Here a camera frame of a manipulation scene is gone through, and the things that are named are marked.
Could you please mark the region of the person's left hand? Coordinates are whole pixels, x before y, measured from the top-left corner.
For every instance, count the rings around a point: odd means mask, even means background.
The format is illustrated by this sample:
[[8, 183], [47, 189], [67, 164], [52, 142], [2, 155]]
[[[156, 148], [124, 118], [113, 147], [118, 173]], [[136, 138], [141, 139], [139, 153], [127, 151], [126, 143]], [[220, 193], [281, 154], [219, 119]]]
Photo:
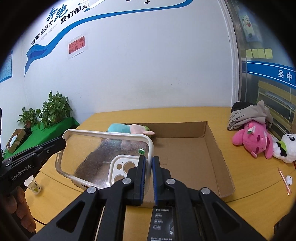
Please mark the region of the person's left hand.
[[25, 193], [21, 187], [17, 187], [15, 195], [1, 195], [1, 204], [7, 213], [16, 213], [22, 227], [28, 232], [34, 233], [36, 231], [36, 223], [27, 204]]

